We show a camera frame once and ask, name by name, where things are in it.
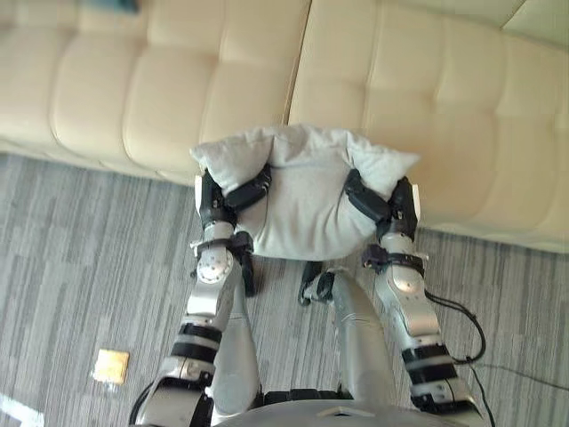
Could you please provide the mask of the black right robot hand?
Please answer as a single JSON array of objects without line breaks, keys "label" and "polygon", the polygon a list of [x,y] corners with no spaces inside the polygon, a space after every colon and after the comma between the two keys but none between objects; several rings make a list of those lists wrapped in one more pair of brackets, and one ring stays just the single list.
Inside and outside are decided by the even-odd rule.
[{"label": "black right robot hand", "polygon": [[364,185],[357,169],[349,172],[343,190],[350,204],[374,223],[378,240],[386,234],[397,233],[414,241],[419,218],[413,186],[406,176],[397,182],[388,201]]}]

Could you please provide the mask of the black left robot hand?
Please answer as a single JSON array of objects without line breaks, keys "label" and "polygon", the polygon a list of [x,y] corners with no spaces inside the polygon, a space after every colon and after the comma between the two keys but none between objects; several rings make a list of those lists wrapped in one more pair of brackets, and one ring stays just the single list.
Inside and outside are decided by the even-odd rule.
[{"label": "black left robot hand", "polygon": [[235,228],[238,215],[267,196],[272,183],[269,164],[265,164],[254,178],[230,191],[227,196],[222,194],[220,185],[208,170],[205,170],[201,179],[200,205],[197,211],[203,229],[215,222],[226,222]]}]

